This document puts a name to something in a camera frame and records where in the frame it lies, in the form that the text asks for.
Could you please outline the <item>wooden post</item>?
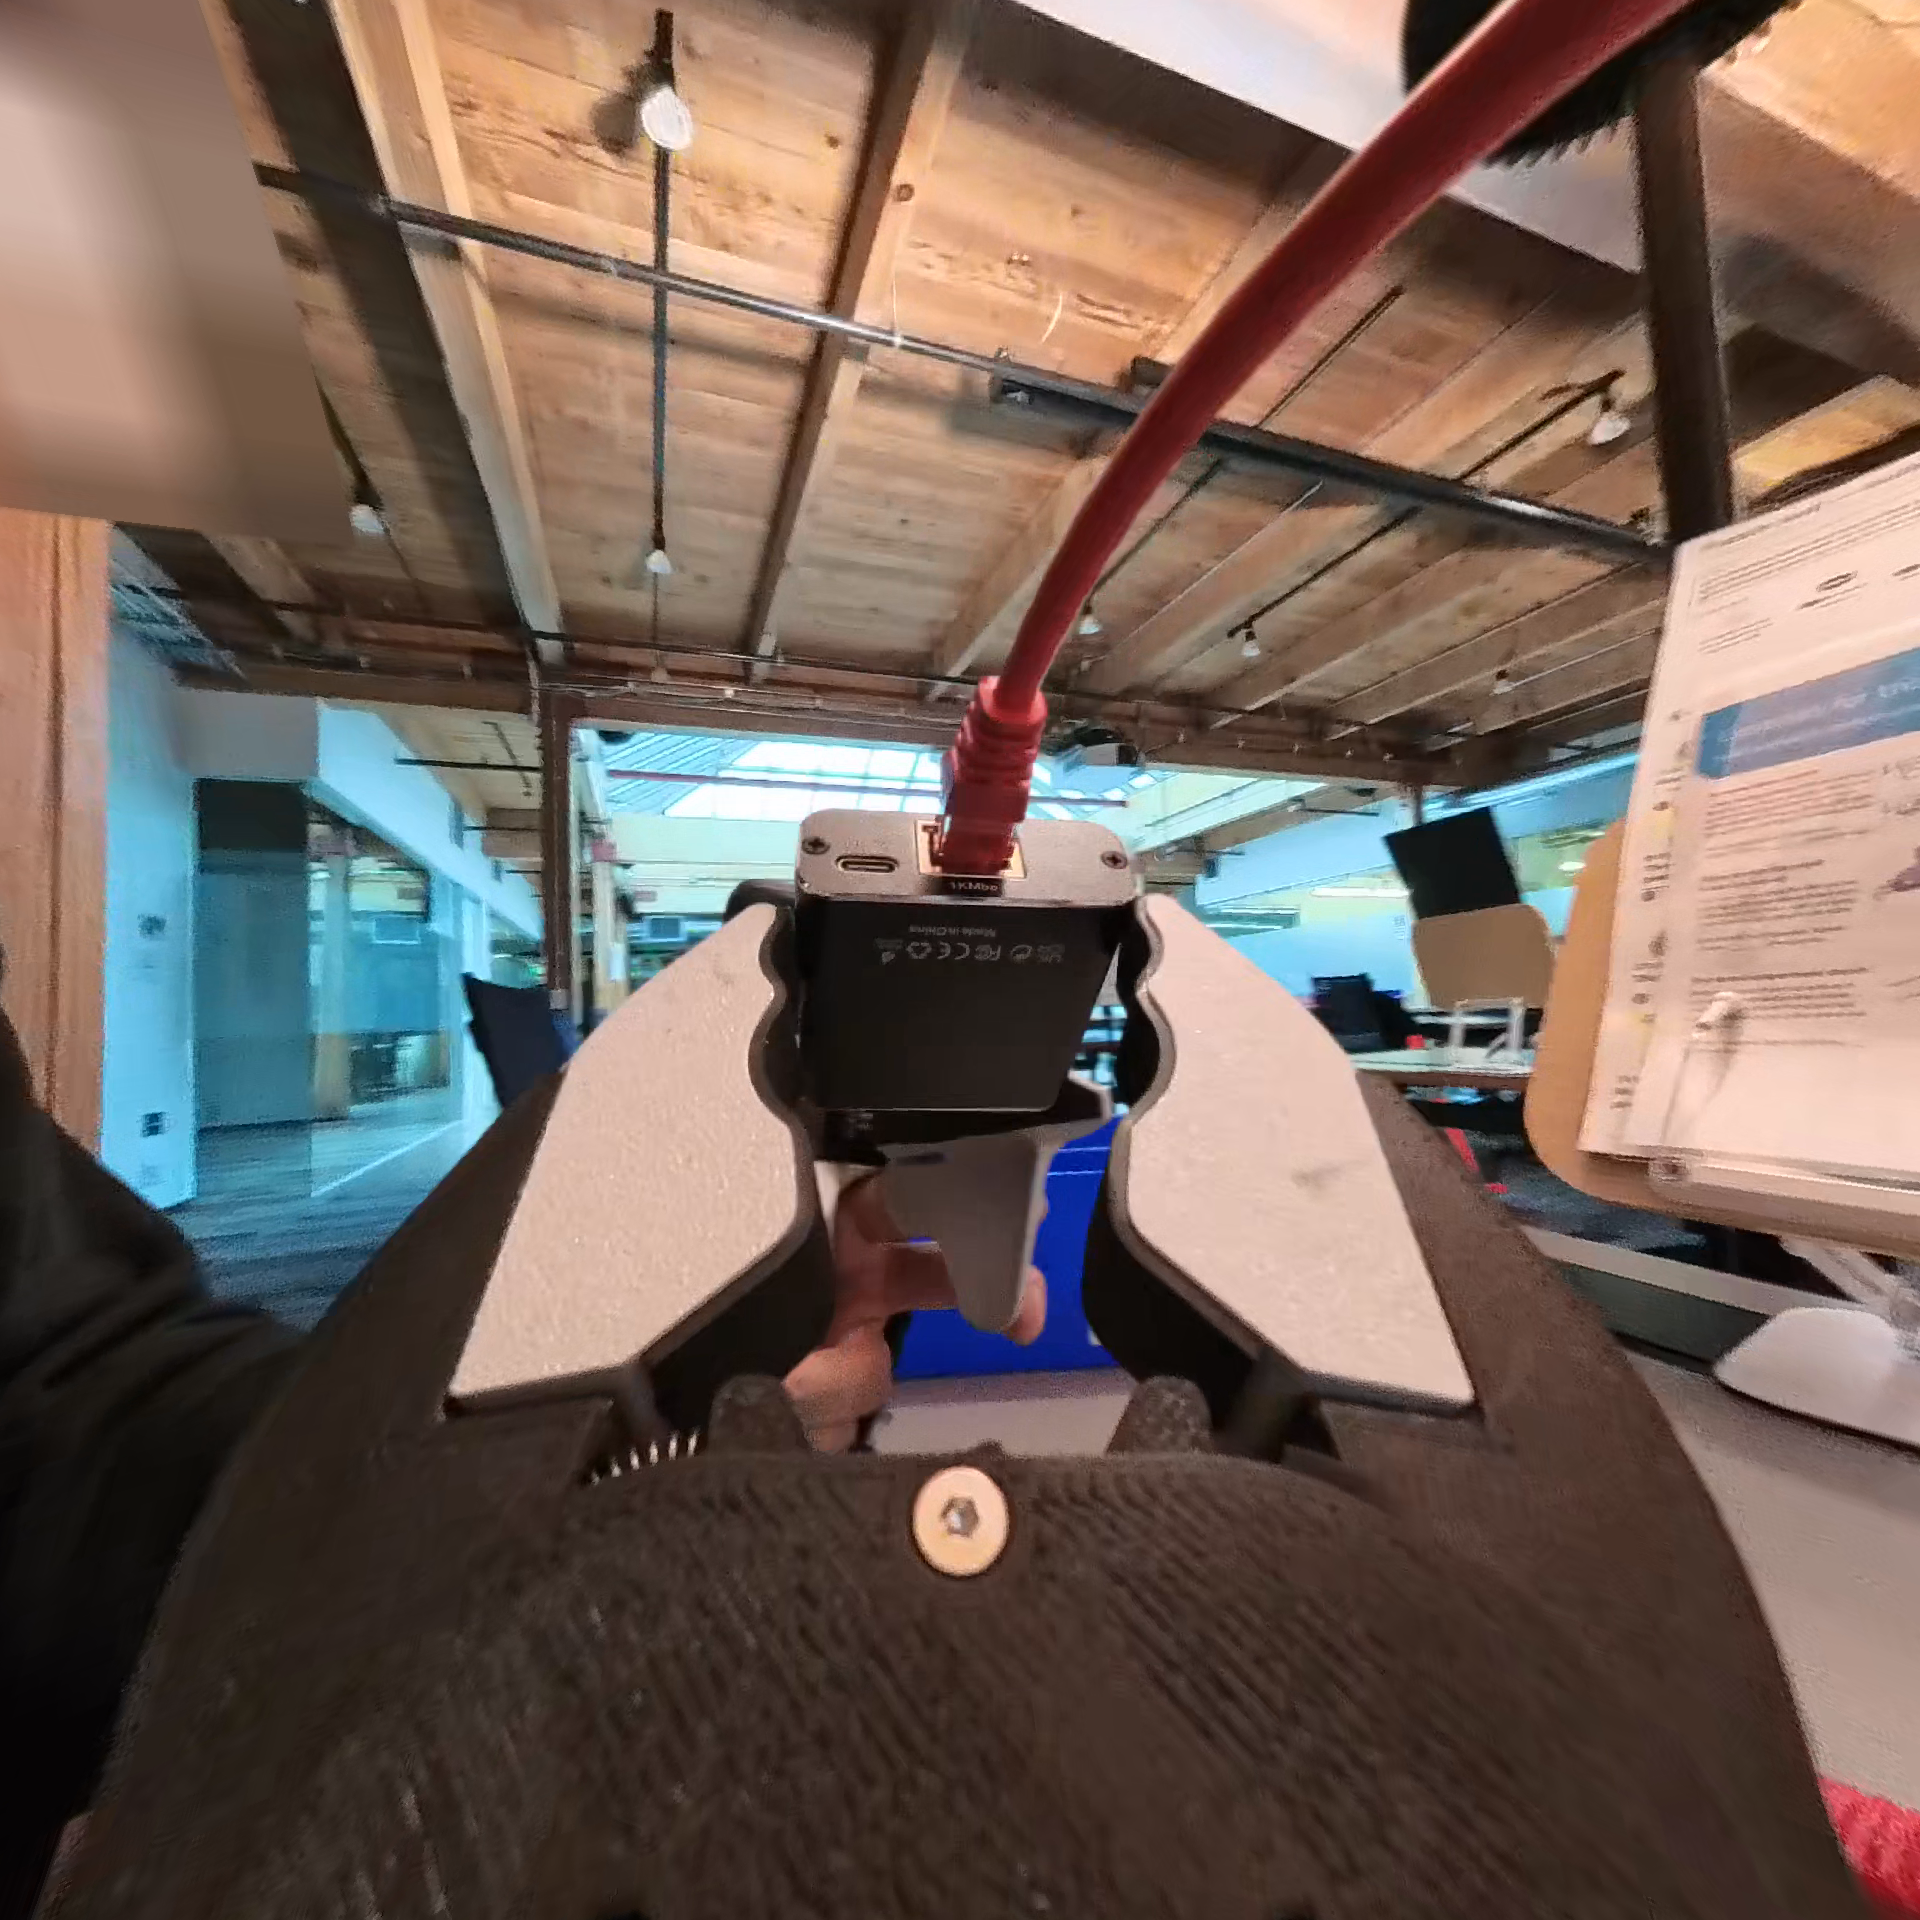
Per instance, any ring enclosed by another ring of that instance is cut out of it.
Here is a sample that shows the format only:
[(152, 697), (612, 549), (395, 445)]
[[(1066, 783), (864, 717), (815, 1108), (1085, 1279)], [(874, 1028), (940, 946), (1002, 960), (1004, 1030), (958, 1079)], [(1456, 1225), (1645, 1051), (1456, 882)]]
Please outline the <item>wooden post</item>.
[(32, 1089), (102, 1132), (110, 760), (110, 531), (1, 511), (3, 1012)]

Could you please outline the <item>black monitor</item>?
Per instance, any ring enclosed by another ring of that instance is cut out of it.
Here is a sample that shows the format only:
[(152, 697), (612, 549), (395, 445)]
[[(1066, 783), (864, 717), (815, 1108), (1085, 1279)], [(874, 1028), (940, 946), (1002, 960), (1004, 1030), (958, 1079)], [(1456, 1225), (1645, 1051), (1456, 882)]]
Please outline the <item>black monitor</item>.
[(1517, 871), (1491, 807), (1468, 807), (1385, 832), (1382, 846), (1413, 922), (1524, 902)]

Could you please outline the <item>white board stand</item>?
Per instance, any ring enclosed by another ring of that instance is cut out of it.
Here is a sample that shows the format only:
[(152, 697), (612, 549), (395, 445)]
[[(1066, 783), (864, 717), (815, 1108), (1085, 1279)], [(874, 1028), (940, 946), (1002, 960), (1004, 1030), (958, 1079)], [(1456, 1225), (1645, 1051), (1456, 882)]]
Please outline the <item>white board stand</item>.
[(1917, 1451), (1915, 1260), (1801, 1235), (1781, 1246), (1842, 1301), (1774, 1311), (1711, 1377), (1771, 1411)]

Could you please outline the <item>grey ethernet splitter box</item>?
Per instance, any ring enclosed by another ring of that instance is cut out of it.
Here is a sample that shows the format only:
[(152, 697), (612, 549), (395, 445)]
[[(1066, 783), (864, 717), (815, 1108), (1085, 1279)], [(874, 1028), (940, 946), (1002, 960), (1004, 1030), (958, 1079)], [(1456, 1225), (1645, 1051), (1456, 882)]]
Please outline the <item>grey ethernet splitter box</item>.
[(948, 875), (928, 814), (818, 809), (793, 867), (802, 1087), (825, 1112), (1038, 1114), (1081, 1047), (1137, 880), (1085, 819)]

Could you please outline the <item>person's left hand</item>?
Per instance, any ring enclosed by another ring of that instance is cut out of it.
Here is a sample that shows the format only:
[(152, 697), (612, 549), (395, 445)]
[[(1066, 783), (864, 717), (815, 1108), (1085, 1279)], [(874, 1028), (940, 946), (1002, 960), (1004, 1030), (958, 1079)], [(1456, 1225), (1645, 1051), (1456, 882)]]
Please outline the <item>person's left hand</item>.
[(898, 1324), (958, 1305), (944, 1248), (899, 1227), (875, 1170), (840, 1183), (830, 1250), (827, 1332), (782, 1381), (807, 1444), (827, 1456), (858, 1449), (891, 1402)]

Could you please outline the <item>rows of office desks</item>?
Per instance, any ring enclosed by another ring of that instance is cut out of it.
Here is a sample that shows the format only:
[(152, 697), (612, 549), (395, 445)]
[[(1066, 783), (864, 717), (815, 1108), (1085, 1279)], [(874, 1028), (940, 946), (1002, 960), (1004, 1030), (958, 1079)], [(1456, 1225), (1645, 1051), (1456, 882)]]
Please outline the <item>rows of office desks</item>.
[(1400, 1092), (1434, 1129), (1524, 1138), (1540, 1008), (1491, 1000), (1418, 1012), (1366, 971), (1313, 976), (1305, 1003), (1358, 1071)]

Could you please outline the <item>grey desk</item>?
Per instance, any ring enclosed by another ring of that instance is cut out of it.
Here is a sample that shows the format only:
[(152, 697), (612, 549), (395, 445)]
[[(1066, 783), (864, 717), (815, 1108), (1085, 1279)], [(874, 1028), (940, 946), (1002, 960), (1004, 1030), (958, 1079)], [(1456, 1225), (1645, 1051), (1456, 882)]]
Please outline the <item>grey desk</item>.
[(1761, 1321), (1838, 1299), (1546, 1227), (1528, 1235), (1633, 1349), (1739, 1549), (1819, 1769), (1914, 1809), (1915, 1451), (1789, 1415), (1711, 1373)]

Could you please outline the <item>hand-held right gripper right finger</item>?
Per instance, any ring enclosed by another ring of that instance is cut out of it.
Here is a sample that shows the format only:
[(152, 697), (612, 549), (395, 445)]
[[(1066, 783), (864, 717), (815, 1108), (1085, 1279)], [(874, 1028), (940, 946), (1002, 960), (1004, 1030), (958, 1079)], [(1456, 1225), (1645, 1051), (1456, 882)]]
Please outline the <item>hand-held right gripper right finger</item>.
[(1164, 895), (1115, 951), (1122, 1108), (1081, 1257), (1095, 1341), (1229, 1411), (1261, 1373), (1335, 1404), (1465, 1411), (1476, 1389), (1356, 1067)]

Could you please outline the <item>cardboard-backed instruction sheet board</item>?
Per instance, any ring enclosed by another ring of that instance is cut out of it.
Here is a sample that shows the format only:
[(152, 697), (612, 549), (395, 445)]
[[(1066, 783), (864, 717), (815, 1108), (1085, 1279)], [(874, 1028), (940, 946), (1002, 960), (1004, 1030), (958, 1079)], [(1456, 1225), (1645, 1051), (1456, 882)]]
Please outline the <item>cardboard-backed instruction sheet board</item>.
[(1528, 1139), (1615, 1206), (1915, 1257), (1917, 459), (1682, 545)]

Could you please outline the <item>blue storage bin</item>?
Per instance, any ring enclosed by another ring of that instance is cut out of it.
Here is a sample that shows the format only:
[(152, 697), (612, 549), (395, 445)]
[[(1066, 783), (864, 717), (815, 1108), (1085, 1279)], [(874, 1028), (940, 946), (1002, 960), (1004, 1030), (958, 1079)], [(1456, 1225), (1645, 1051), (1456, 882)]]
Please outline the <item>blue storage bin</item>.
[(1005, 1334), (972, 1326), (958, 1308), (917, 1309), (898, 1341), (898, 1380), (998, 1380), (1114, 1367), (1084, 1308), (1084, 1266), (1115, 1128), (1117, 1120), (1107, 1118), (1091, 1134), (1061, 1146), (1048, 1168), (1046, 1212), (1032, 1253), (1046, 1284), (1042, 1332), (1021, 1346)]

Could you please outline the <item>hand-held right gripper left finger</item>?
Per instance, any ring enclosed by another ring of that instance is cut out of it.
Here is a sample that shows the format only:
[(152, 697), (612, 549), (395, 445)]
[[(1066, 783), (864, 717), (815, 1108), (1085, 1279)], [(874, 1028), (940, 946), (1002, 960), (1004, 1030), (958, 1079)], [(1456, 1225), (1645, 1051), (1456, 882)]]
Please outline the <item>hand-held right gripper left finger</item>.
[(564, 1067), (446, 1391), (707, 1414), (834, 1317), (798, 1109), (793, 913), (745, 905)]

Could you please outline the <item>cardboard panel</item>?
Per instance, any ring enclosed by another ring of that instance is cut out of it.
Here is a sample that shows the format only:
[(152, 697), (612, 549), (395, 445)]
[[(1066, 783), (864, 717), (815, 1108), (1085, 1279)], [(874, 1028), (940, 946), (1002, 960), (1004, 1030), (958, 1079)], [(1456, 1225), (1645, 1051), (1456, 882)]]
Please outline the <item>cardboard panel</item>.
[(1410, 928), (1424, 1006), (1451, 1012), (1481, 1001), (1541, 1010), (1555, 966), (1555, 940), (1526, 902), (1415, 918)]

